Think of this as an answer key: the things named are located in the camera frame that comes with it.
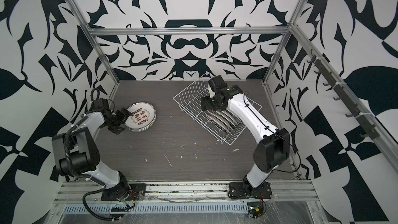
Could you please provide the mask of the row plate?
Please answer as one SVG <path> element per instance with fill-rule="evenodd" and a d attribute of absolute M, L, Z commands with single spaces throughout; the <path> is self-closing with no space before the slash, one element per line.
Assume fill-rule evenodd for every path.
<path fill-rule="evenodd" d="M 217 111 L 217 113 L 229 121 L 235 128 L 238 128 L 241 125 L 241 122 L 228 111 Z"/>
<path fill-rule="evenodd" d="M 127 109 L 131 115 L 124 125 L 133 132 L 142 132 L 149 129 L 156 121 L 157 112 L 155 108 L 146 102 L 138 102 Z"/>

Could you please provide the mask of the row plate hao shi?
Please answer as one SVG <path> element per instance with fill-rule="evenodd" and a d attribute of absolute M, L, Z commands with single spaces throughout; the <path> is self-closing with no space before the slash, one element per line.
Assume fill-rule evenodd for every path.
<path fill-rule="evenodd" d="M 226 133 L 231 133 L 237 130 L 229 121 L 220 116 L 217 111 L 205 112 L 206 117 L 211 120 L 216 126 L 226 131 Z"/>

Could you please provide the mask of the white wire dish rack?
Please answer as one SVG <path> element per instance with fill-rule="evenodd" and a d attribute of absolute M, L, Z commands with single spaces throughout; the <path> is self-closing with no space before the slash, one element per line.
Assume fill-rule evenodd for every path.
<path fill-rule="evenodd" d="M 245 128 L 257 143 L 266 136 L 268 124 L 259 112 L 261 106 L 248 98 L 239 86 L 227 84 L 221 76 L 208 81 L 200 78 L 173 100 L 222 143 L 232 145 Z"/>

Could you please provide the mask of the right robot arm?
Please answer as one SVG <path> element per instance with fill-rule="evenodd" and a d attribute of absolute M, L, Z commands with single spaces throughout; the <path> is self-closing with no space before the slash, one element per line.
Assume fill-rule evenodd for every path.
<path fill-rule="evenodd" d="M 208 81 L 209 96 L 201 98 L 204 111 L 229 111 L 237 116 L 253 135 L 257 147 L 252 155 L 254 165 L 244 177 L 247 188 L 259 188 L 271 172 L 290 156 L 290 138 L 286 129 L 278 129 L 250 103 L 237 85 L 229 86 L 221 76 Z"/>

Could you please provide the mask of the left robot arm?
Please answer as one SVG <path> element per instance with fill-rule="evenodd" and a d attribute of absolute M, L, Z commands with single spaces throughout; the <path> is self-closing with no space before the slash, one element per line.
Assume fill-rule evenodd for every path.
<path fill-rule="evenodd" d="M 113 111 L 110 100 L 100 98 L 91 103 L 81 119 L 64 133 L 52 138 L 56 170 L 61 176 L 86 179 L 101 186 L 105 199 L 120 198 L 131 188 L 120 171 L 101 161 L 94 136 L 101 128 L 118 135 L 132 113 L 127 109 Z"/>

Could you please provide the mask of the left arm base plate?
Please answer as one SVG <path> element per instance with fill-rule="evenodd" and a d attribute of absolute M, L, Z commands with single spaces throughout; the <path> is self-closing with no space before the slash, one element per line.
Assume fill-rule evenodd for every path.
<path fill-rule="evenodd" d="M 129 184 L 127 188 L 118 185 L 116 187 L 105 189 L 102 192 L 102 201 L 118 201 L 120 198 L 123 200 L 138 200 L 144 197 L 146 194 L 146 184 L 145 183 L 134 183 Z"/>

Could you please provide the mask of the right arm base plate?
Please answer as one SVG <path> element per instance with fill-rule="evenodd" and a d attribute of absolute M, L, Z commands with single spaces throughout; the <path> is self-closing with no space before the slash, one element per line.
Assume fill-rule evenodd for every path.
<path fill-rule="evenodd" d="M 228 197 L 233 200 L 238 199 L 271 199 L 271 186 L 268 182 L 263 182 L 260 186 L 253 188 L 250 183 L 229 183 Z"/>

